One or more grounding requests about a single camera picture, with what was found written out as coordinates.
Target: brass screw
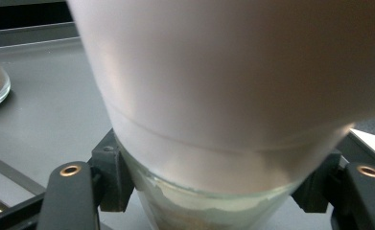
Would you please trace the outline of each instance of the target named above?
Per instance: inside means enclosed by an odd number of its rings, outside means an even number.
[[[368,166],[358,166],[358,171],[366,176],[375,178],[375,169]]]
[[[77,174],[81,169],[82,169],[82,167],[77,166],[77,165],[67,166],[60,171],[60,175],[62,175],[62,176],[72,176],[72,175]]]

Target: gray countertop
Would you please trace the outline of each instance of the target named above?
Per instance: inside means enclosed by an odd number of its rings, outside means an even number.
[[[0,161],[46,187],[54,168],[87,161],[111,128],[81,41],[0,47],[0,64],[12,82],[0,105]],[[7,204],[33,195],[1,177],[0,198]],[[328,230],[330,215],[304,214],[289,198],[265,229]],[[101,213],[101,221],[112,229],[149,229],[135,193],[124,214]]]

